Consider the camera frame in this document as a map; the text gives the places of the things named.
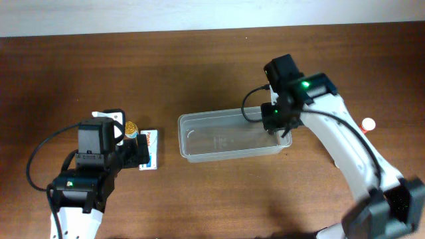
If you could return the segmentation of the orange Redoxon tube white cap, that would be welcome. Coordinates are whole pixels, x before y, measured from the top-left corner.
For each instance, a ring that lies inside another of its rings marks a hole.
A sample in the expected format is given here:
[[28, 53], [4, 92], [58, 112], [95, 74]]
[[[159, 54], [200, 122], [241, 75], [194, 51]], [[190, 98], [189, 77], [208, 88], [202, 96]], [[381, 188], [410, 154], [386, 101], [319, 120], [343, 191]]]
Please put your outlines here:
[[376, 128], [376, 122], [372, 118], [364, 118], [360, 124], [360, 128], [363, 133], [367, 133]]

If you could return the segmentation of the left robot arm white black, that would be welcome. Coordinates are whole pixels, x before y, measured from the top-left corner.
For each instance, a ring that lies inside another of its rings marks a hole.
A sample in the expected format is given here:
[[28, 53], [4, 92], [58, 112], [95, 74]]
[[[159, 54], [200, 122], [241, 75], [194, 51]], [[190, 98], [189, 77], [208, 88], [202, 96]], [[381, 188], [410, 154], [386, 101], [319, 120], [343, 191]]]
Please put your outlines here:
[[125, 122], [111, 109], [78, 124], [78, 148], [47, 187], [51, 238], [95, 238], [118, 173], [150, 161], [146, 135], [126, 138]]

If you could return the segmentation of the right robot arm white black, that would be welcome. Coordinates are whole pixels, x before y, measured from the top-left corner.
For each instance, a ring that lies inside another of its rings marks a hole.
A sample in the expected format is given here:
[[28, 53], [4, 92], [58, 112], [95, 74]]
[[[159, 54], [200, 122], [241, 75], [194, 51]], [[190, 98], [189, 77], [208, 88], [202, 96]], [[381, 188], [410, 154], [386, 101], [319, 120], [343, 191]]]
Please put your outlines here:
[[267, 131], [288, 133], [302, 124], [322, 142], [347, 181], [355, 205], [340, 223], [298, 238], [400, 238], [418, 230], [424, 183], [405, 179], [367, 139], [324, 73], [266, 74], [270, 103], [262, 104]]

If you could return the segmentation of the clear plastic container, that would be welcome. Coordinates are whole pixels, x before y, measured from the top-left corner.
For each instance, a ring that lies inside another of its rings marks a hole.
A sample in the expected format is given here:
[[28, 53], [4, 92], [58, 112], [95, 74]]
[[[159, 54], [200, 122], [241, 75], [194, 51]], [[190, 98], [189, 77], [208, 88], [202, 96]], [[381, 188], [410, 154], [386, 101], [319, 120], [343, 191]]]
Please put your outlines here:
[[183, 114], [178, 130], [180, 154], [190, 163], [274, 155], [292, 144], [291, 134], [270, 135], [239, 109]]

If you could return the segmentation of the small jar with gold lid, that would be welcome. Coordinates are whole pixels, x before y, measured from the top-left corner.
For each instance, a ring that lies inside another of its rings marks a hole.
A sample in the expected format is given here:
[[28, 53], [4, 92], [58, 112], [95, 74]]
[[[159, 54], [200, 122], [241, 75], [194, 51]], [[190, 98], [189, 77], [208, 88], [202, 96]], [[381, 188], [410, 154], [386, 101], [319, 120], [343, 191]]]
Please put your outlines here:
[[130, 139], [134, 139], [139, 134], [138, 127], [132, 121], [125, 123], [125, 136]]

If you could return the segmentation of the white Panadol box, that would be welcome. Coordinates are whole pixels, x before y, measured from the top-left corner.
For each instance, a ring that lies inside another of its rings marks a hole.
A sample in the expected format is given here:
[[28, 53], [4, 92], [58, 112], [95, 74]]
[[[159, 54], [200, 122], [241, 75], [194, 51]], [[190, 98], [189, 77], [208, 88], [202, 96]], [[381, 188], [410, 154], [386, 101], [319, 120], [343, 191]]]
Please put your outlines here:
[[139, 170], [140, 171], [156, 170], [159, 132], [156, 129], [141, 130], [140, 134], [144, 134], [147, 137], [147, 146], [149, 150], [150, 161], [146, 164], [139, 165]]

